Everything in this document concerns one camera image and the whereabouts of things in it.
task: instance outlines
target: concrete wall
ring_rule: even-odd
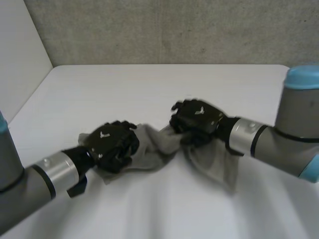
[[[0,110],[7,121],[51,69],[23,0],[0,0]]]
[[[54,66],[319,61],[318,0],[24,0]]]

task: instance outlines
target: robotic hand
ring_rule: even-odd
[[[319,181],[319,66],[288,71],[275,126],[228,117],[200,100],[177,102],[170,125],[188,132],[186,144],[201,146],[214,137],[229,152],[249,155],[310,182]]]
[[[90,168],[121,172],[139,148],[139,140],[131,130],[136,126],[116,121],[97,128],[81,145],[24,169],[3,122],[0,115],[0,235],[57,194],[67,191],[73,198],[84,193],[85,174]]]

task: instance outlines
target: logo on hand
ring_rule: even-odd
[[[205,113],[204,107],[202,106],[202,107],[200,108],[200,111],[196,111],[196,112],[195,112],[195,115],[203,115],[204,113]]]

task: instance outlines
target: gray wall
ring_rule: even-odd
[[[319,61],[319,0],[24,0],[54,66]]]

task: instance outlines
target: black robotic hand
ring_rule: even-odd
[[[177,102],[171,110],[177,110],[169,121],[175,132],[188,132],[181,143],[196,147],[209,143],[216,136],[219,122],[226,118],[221,110],[196,99]]]
[[[127,121],[106,123],[87,136],[82,145],[94,158],[96,165],[108,172],[119,173],[128,166],[140,142],[131,129],[136,125]]]

